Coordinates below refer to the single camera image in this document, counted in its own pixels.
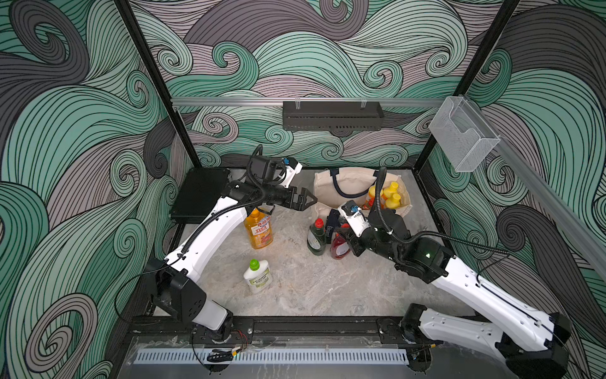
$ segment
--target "metal rail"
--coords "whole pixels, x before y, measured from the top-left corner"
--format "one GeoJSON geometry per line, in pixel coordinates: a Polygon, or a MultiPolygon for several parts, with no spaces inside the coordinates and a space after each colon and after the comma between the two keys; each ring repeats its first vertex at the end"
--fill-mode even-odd
{"type": "Polygon", "coordinates": [[[176,97],[171,101],[175,107],[281,107],[284,101],[378,101],[382,107],[438,108],[445,98],[248,98],[248,97],[176,97]]]}

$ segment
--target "navy blue strap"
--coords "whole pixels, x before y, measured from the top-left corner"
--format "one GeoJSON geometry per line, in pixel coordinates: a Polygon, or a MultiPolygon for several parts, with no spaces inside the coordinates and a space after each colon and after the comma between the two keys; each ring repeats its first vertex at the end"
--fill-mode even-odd
{"type": "MultiPolygon", "coordinates": [[[[341,196],[343,196],[346,199],[355,199],[355,198],[359,198],[361,196],[364,196],[368,193],[368,189],[366,191],[362,191],[360,193],[356,193],[354,195],[347,195],[345,192],[343,192],[341,190],[341,188],[339,188],[339,183],[337,183],[337,175],[339,174],[339,169],[330,169],[330,176],[333,177],[333,185],[335,186],[335,190],[337,191],[337,193],[341,196]]],[[[375,170],[375,173],[373,174],[373,176],[376,178],[377,175],[379,175],[379,172],[375,170]]]]}

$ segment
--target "plastic bottle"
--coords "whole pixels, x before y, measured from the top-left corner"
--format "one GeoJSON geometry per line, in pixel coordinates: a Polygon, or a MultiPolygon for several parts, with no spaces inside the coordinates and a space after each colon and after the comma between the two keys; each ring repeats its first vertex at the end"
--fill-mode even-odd
{"type": "Polygon", "coordinates": [[[259,212],[257,208],[251,212],[250,216],[246,217],[244,227],[248,232],[253,249],[260,249],[273,241],[269,216],[259,212]]]}
{"type": "MultiPolygon", "coordinates": [[[[343,224],[341,227],[349,227],[349,224],[343,224]]],[[[336,260],[340,260],[349,254],[350,251],[351,249],[349,248],[345,238],[343,238],[342,235],[337,234],[332,245],[330,245],[330,256],[336,260]]]]}
{"type": "Polygon", "coordinates": [[[253,293],[259,293],[269,287],[272,280],[269,263],[266,260],[251,260],[248,269],[244,272],[244,280],[253,293]]]}
{"type": "Polygon", "coordinates": [[[402,197],[398,193],[394,193],[389,199],[385,201],[385,206],[389,209],[398,209],[402,206],[400,200],[402,197]]]}
{"type": "Polygon", "coordinates": [[[389,187],[383,190],[383,195],[381,197],[383,197],[384,200],[389,199],[394,193],[398,192],[398,187],[398,182],[391,182],[389,187]]]}
{"type": "Polygon", "coordinates": [[[318,218],[316,222],[309,227],[309,233],[307,234],[307,248],[313,255],[324,254],[324,248],[326,247],[324,233],[324,222],[321,218],[318,218]]]}
{"type": "Polygon", "coordinates": [[[375,202],[375,193],[375,186],[372,186],[368,189],[368,194],[366,195],[366,202],[362,206],[362,209],[371,209],[373,207],[373,203],[375,202]]]}

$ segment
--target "black metal bar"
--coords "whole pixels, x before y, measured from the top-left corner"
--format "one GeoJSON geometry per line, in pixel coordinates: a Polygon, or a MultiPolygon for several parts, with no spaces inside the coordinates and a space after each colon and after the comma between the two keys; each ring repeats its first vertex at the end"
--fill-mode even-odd
{"type": "MultiPolygon", "coordinates": [[[[461,77],[461,81],[459,81],[459,85],[454,90],[453,96],[460,96],[467,93],[471,84],[476,79],[476,76],[482,69],[484,62],[490,56],[490,53],[494,49],[494,46],[499,41],[499,37],[501,37],[501,33],[505,29],[507,22],[513,15],[513,12],[516,10],[518,3],[520,0],[505,0],[490,27],[486,31],[482,42],[477,50],[477,52],[473,55],[471,59],[471,63],[465,70],[463,77],[461,77]]],[[[423,147],[423,151],[419,155],[415,162],[414,171],[418,172],[421,170],[425,162],[427,162],[427,158],[429,158],[429,154],[433,151],[434,146],[436,145],[436,139],[433,135],[429,136],[427,143],[425,143],[425,147],[423,147]]]]}
{"type": "Polygon", "coordinates": [[[168,87],[166,87],[166,83],[164,83],[164,80],[162,79],[160,70],[153,59],[152,51],[147,45],[143,32],[137,23],[133,9],[130,7],[128,0],[114,0],[114,2],[116,3],[118,12],[120,12],[122,20],[126,25],[126,29],[128,30],[128,33],[130,34],[130,37],[133,40],[139,55],[141,56],[141,60],[143,61],[143,64],[150,75],[151,82],[156,87],[160,100],[162,100],[162,103],[166,108],[168,117],[170,118],[170,121],[172,121],[173,126],[175,127],[175,130],[177,131],[177,134],[185,147],[185,151],[193,163],[193,167],[202,167],[198,154],[196,153],[196,149],[194,149],[193,143],[191,143],[189,135],[187,134],[187,129],[185,128],[183,119],[173,108],[173,104],[170,101],[170,92],[168,91],[168,87]]]}
{"type": "Polygon", "coordinates": [[[185,229],[185,224],[179,223],[177,224],[177,230],[173,235],[173,239],[170,240],[170,247],[168,251],[171,252],[175,250],[179,246],[179,241],[181,240],[181,235],[183,234],[183,230],[185,229]]]}
{"type": "MultiPolygon", "coordinates": [[[[421,195],[423,195],[423,199],[425,200],[425,204],[427,205],[427,208],[429,209],[431,218],[433,218],[433,222],[436,224],[436,229],[440,233],[448,234],[448,233],[446,233],[446,230],[444,229],[444,226],[442,225],[442,221],[440,221],[440,219],[438,217],[438,213],[436,212],[436,209],[433,207],[433,203],[431,202],[431,199],[429,198],[429,194],[427,193],[427,189],[425,188],[425,185],[423,184],[423,181],[421,180],[421,177],[419,176],[419,172],[413,170],[413,176],[415,177],[417,186],[419,186],[421,195]]],[[[455,251],[449,240],[442,239],[442,242],[444,243],[444,246],[446,246],[447,248],[449,248],[452,251],[455,251]]]]}

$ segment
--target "marble floor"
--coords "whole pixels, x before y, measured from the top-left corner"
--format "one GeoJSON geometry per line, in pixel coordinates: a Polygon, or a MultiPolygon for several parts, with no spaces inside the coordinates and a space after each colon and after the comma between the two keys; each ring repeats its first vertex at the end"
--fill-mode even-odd
{"type": "MultiPolygon", "coordinates": [[[[436,230],[413,174],[402,175],[413,208],[404,217],[412,234],[436,230]]],[[[303,170],[293,180],[297,187],[313,188],[315,171],[303,170]]],[[[389,315],[403,316],[410,303],[420,303],[452,315],[473,315],[473,310],[452,295],[406,273],[369,251],[334,260],[328,249],[323,256],[311,254],[306,237],[311,209],[296,212],[276,207],[271,216],[274,240],[254,250],[244,227],[237,227],[208,262],[198,284],[207,296],[235,315],[389,315]],[[267,260],[273,283],[253,295],[242,275],[251,259],[267,260]]],[[[185,240],[197,225],[187,225],[185,240]]]]}

